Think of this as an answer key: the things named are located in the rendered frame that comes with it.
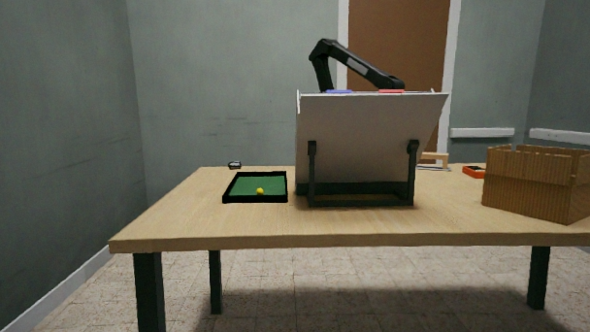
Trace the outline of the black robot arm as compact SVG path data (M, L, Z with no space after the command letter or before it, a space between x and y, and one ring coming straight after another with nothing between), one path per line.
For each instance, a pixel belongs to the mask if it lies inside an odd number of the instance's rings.
M320 92L335 90L329 70L328 57L340 61L378 89L405 90L405 83L401 79L378 69L375 65L346 49L337 40L322 38L309 55L309 61L311 61L316 73Z

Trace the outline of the green tray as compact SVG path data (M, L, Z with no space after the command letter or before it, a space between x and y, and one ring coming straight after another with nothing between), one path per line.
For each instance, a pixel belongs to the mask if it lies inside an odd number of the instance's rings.
M258 188L263 195L256 193ZM223 195L222 204L288 203L286 171L237 172Z

